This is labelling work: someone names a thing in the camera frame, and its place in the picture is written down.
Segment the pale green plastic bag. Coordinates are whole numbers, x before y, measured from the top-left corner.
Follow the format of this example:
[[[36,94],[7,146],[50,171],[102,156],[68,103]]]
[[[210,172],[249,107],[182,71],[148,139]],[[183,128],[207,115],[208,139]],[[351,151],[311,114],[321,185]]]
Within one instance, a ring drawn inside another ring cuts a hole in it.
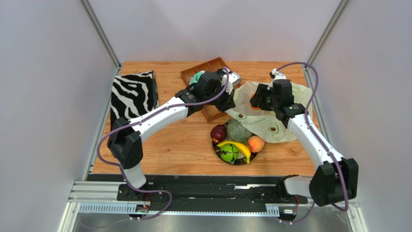
[[[276,118],[272,111],[252,109],[250,99],[256,92],[258,82],[247,82],[235,90],[235,108],[226,111],[243,127],[268,143],[293,142],[296,137]]]

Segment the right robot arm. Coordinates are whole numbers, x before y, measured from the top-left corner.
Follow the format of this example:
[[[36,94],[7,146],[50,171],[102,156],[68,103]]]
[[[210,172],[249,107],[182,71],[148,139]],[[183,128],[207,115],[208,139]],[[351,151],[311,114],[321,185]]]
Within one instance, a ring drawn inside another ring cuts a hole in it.
[[[318,206],[347,203],[356,197],[358,163],[344,158],[320,134],[307,108],[294,101],[290,80],[259,84],[250,104],[253,108],[274,112],[302,144],[314,164],[313,177],[291,175],[283,179],[282,187],[287,194],[311,198]]]

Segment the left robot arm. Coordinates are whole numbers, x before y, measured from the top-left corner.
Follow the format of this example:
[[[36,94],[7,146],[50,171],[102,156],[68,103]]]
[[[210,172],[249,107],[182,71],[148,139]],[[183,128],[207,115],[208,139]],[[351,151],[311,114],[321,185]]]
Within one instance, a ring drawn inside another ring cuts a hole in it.
[[[206,105],[215,106],[223,113],[235,107],[234,88],[240,84],[241,77],[227,68],[223,70],[223,75],[204,72],[197,82],[188,85],[167,103],[143,116],[129,120],[121,117],[115,121],[107,146],[118,160],[117,166],[130,186],[139,189],[147,182],[140,162],[143,159],[142,144],[149,137],[166,126],[201,111]]]

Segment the brown wooden divider tray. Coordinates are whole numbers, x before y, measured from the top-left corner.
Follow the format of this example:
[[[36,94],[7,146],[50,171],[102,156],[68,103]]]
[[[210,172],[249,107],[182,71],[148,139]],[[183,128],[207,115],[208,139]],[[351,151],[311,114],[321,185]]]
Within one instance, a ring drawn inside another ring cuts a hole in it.
[[[221,57],[218,57],[218,58],[203,62],[201,64],[195,65],[191,68],[185,69],[180,72],[180,75],[185,85],[188,86],[190,78],[197,72],[207,71],[207,72],[215,73],[217,69],[223,68],[223,67],[229,68],[229,66],[225,63],[225,61]],[[219,111],[215,106],[212,106],[212,105],[204,106],[201,112],[207,122],[212,122],[226,115],[226,113]]]

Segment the dark blue patterned sock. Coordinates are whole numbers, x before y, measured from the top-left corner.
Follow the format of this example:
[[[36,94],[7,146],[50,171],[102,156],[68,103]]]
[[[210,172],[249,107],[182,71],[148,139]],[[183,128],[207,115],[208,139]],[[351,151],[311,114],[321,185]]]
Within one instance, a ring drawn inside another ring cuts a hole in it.
[[[220,78],[222,78],[224,75],[226,75],[226,71],[224,68],[219,68],[215,71],[216,74],[218,74],[220,76]]]

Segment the green cantaloupe melon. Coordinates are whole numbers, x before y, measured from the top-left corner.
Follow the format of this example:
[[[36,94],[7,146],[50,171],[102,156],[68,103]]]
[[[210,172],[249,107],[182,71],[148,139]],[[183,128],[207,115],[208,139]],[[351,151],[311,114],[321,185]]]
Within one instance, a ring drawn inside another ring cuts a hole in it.
[[[236,142],[244,142],[252,136],[252,132],[242,126],[236,119],[227,122],[226,130],[229,138]]]

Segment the dark red apple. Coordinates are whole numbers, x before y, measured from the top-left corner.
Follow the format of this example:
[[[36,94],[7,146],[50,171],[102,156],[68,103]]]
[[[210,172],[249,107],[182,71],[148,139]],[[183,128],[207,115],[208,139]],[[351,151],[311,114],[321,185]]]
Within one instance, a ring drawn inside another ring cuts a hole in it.
[[[218,144],[226,140],[227,129],[225,125],[218,124],[210,132],[210,138],[213,143]]]

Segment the teal white socks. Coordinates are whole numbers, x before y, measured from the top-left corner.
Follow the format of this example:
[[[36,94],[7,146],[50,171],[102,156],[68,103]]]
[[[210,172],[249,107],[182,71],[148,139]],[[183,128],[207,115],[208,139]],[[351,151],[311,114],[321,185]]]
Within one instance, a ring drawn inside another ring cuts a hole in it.
[[[199,78],[201,77],[201,75],[204,74],[204,73],[205,73],[205,71],[199,71],[196,74],[194,74],[189,80],[189,85],[197,83]]]

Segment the pink peach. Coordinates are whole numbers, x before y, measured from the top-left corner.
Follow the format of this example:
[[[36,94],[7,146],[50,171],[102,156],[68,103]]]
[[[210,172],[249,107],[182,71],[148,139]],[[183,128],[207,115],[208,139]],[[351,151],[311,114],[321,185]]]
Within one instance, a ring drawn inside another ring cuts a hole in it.
[[[247,139],[247,144],[252,153],[258,153],[263,149],[265,141],[259,136],[254,135]]]

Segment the yellow banana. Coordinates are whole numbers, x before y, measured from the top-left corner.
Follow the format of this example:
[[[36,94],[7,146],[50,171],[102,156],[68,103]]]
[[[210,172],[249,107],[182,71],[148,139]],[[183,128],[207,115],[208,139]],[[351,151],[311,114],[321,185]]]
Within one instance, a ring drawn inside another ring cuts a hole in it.
[[[240,151],[245,156],[246,163],[250,163],[251,151],[246,145],[240,142],[235,142],[235,141],[224,141],[224,142],[217,144],[217,147],[219,147],[222,151],[222,148],[225,145],[234,145],[238,149],[238,151]]]

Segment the small green watermelon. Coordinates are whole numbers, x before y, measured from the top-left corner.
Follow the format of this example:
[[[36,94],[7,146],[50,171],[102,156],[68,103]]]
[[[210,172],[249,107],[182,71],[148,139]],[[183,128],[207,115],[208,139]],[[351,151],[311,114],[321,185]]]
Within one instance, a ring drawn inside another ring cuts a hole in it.
[[[234,162],[239,154],[238,148],[233,144],[225,144],[221,147],[221,158],[225,162]]]

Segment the black fruit plate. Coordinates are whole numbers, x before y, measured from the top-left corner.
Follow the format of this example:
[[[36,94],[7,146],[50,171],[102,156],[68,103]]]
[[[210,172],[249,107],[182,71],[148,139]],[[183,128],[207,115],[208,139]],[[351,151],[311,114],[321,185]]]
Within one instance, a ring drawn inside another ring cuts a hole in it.
[[[224,140],[224,141],[233,141],[233,140],[232,140],[231,138],[229,138],[229,136],[227,135],[227,138],[226,138],[226,140]],[[244,145],[248,146],[247,141],[240,142],[240,143],[243,143]],[[211,144],[212,144],[212,148],[213,148],[213,151],[214,151],[214,153],[216,154],[216,156],[217,156],[218,158],[220,158],[222,161],[224,161],[224,160],[221,158],[221,149],[220,149],[219,147],[217,147],[217,144],[215,144],[215,143],[213,143],[213,142],[212,142]],[[251,162],[253,159],[255,159],[257,155],[258,155],[258,153],[251,153],[250,162]],[[247,163],[246,163],[246,158],[245,158],[245,156],[239,151],[237,160],[235,160],[234,162],[230,162],[229,164],[231,164],[231,165],[243,165],[243,164],[247,164]]]

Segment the zebra pattern cloth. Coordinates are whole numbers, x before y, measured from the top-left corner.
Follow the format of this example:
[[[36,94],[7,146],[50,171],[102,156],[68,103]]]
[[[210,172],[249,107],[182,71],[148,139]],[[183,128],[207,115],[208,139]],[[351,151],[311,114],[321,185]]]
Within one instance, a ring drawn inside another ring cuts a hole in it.
[[[153,70],[114,78],[111,90],[110,129],[119,118],[142,116],[160,106]]]

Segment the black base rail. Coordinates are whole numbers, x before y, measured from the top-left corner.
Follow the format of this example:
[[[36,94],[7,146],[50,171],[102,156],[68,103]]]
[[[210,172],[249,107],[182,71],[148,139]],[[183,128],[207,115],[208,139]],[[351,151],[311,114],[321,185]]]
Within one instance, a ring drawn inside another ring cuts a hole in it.
[[[288,194],[279,176],[148,175],[140,190],[120,175],[92,174],[76,181],[69,200],[84,213],[183,216],[286,217],[312,209],[301,194]]]

